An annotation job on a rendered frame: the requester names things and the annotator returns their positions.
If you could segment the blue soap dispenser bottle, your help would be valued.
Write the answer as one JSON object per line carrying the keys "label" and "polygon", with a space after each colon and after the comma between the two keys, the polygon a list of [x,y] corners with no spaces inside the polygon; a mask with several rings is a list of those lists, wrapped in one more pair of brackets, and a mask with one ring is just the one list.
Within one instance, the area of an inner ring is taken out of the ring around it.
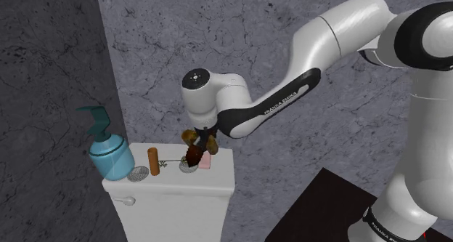
{"label": "blue soap dispenser bottle", "polygon": [[87,134],[94,135],[89,156],[98,172],[106,180],[116,181],[127,177],[135,167],[134,157],[126,139],[107,130],[110,117],[104,106],[85,106],[76,111],[89,111],[94,124]]}

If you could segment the white toilet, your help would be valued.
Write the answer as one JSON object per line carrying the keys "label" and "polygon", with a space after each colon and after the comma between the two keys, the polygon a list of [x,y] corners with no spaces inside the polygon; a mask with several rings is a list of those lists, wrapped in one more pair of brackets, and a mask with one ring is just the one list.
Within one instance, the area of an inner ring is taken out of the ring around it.
{"label": "white toilet", "polygon": [[[158,149],[159,160],[180,159],[184,144],[132,143],[135,167],[146,166],[147,150]],[[141,182],[127,177],[103,180],[128,242],[221,242],[224,220],[235,187],[234,159],[221,148],[210,169],[185,174],[171,162]]]}

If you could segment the glossy brown figure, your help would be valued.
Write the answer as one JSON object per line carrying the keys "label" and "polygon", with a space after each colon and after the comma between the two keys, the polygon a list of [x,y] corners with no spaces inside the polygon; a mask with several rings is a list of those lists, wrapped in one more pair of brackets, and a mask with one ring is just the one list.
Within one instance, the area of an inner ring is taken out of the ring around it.
{"label": "glossy brown figure", "polygon": [[197,130],[187,129],[182,132],[181,138],[184,143],[188,146],[186,152],[186,159],[189,166],[198,165],[202,155],[205,151],[208,151],[211,155],[216,155],[219,151],[219,147],[216,142],[217,129],[209,129],[209,138],[205,145],[198,145]]}

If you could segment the pink soap bar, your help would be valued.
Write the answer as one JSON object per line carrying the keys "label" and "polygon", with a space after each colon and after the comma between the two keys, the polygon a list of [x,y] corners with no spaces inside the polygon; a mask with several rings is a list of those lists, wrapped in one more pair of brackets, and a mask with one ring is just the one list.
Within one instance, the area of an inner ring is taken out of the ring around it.
{"label": "pink soap bar", "polygon": [[211,154],[208,151],[205,151],[200,159],[198,164],[199,169],[210,169],[211,167]]}

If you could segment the round grey mesh strainer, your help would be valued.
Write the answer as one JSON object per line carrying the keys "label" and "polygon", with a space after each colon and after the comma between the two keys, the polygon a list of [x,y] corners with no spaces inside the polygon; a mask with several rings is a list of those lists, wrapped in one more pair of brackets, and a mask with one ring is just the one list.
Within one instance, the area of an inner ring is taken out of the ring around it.
{"label": "round grey mesh strainer", "polygon": [[146,166],[137,166],[128,174],[127,180],[130,182],[141,182],[146,179],[149,174],[150,171]]}

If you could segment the brown wooden cylinder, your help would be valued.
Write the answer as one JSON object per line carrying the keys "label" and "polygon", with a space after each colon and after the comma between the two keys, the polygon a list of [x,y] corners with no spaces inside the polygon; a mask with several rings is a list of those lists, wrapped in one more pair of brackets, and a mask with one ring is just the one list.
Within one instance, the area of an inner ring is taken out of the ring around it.
{"label": "brown wooden cylinder", "polygon": [[149,148],[147,150],[147,156],[149,161],[150,173],[152,176],[157,176],[160,173],[159,159],[158,159],[158,149]]}

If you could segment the dark robot stand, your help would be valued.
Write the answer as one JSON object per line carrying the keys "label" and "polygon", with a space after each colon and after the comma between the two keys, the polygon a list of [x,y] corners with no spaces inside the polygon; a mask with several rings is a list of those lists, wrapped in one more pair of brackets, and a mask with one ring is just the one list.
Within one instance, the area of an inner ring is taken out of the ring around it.
{"label": "dark robot stand", "polygon": [[417,239],[390,231],[373,203],[376,197],[321,169],[265,242],[453,242],[429,228]]}

